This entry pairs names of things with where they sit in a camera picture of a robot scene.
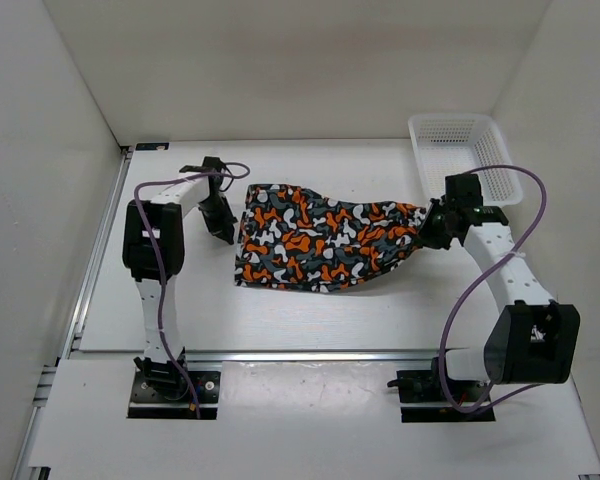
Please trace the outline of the orange camouflage shorts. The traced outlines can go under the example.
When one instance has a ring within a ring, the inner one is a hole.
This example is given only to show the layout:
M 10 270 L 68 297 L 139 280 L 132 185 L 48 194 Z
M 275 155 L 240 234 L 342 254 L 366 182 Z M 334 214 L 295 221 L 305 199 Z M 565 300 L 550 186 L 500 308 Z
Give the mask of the orange camouflage shorts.
M 330 293 L 398 268 L 421 248 L 427 210 L 395 201 L 355 203 L 290 184 L 246 191 L 234 282 Z

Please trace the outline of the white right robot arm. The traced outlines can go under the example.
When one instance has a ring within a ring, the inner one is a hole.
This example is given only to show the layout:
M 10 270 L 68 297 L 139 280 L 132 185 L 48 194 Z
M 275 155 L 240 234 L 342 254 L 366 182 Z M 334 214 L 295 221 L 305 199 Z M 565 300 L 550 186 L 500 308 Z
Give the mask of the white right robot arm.
M 463 293 L 462 304 L 487 283 L 499 317 L 484 345 L 446 347 L 450 327 L 443 328 L 437 369 L 429 387 L 450 400 L 466 381 L 502 384 L 562 384 L 574 358 L 580 315 L 572 304 L 561 304 L 541 286 L 521 256 L 503 211 L 494 206 L 458 206 L 433 199 L 419 230 L 422 244 L 448 249 L 458 240 L 481 270 Z

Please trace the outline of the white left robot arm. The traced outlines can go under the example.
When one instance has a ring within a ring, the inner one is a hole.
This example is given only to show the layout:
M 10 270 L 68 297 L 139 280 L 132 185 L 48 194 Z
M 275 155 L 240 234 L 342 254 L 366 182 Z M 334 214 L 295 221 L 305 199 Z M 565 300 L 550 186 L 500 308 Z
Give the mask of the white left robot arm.
M 234 242 L 236 218 L 225 197 L 226 172 L 189 172 L 135 186 L 127 205 L 122 261 L 138 289 L 144 317 L 144 355 L 135 360 L 148 386 L 170 401 L 198 402 L 187 370 L 175 302 L 184 266 L 184 218 L 199 210 L 209 233 Z

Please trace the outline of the white plastic basket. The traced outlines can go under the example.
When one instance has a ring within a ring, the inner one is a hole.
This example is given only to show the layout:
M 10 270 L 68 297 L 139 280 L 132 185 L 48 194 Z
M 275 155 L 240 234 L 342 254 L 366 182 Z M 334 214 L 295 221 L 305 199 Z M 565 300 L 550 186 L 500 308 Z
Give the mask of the white plastic basket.
M 422 190 L 427 198 L 445 193 L 445 178 L 477 167 L 484 203 L 499 207 L 520 203 L 518 174 L 504 169 L 511 159 L 495 121 L 480 114 L 418 114 L 408 120 Z

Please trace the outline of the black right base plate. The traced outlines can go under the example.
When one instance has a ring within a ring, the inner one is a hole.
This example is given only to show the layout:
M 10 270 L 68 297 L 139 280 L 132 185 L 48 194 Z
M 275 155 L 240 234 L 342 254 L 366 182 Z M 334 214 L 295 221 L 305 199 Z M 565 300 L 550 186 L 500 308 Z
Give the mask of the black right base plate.
M 436 374 L 430 370 L 398 370 L 387 382 L 398 393 L 403 424 L 487 423 L 495 422 L 492 408 L 480 407 L 477 413 L 461 413 L 446 400 Z

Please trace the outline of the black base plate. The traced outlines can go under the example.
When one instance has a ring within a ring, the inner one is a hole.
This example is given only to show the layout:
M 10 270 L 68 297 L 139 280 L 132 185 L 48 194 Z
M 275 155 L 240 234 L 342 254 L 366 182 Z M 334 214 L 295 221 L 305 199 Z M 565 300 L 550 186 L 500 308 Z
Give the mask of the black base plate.
M 220 371 L 190 371 L 199 407 L 194 404 L 187 385 L 181 392 L 163 394 L 150 386 L 140 371 L 135 372 L 127 417 L 129 419 L 215 420 L 221 390 Z
M 461 413 L 446 400 L 436 374 L 430 370 L 398 370 L 387 382 L 398 393 L 403 424 L 487 423 L 495 422 L 492 408 L 480 407 L 477 413 Z

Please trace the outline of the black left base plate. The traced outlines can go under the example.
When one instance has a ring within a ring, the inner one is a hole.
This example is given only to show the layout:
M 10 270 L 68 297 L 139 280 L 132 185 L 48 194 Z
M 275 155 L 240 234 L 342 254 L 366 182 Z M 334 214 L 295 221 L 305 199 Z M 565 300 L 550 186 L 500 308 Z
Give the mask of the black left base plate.
M 135 372 L 127 417 L 129 419 L 215 420 L 221 390 L 220 371 L 190 371 L 199 407 L 194 404 L 187 385 L 181 392 L 163 394 L 150 386 L 140 371 Z

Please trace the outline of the aluminium table frame rail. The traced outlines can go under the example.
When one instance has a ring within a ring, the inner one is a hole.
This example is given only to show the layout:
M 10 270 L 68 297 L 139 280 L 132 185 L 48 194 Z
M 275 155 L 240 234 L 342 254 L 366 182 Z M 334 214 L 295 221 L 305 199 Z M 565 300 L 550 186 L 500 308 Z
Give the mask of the aluminium table frame rail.
M 178 320 L 189 357 L 218 369 L 214 420 L 131 419 L 140 298 L 121 260 L 133 188 L 205 156 L 355 202 L 423 199 L 406 140 L 174 142 L 125 162 L 73 345 L 31 430 L 22 474 L 47 479 L 596 479 L 600 461 L 572 383 L 523 393 L 485 423 L 406 424 L 387 383 L 427 366 L 477 275 L 460 248 L 422 251 L 339 294 L 233 283 L 235 251 L 198 213 L 185 224 Z

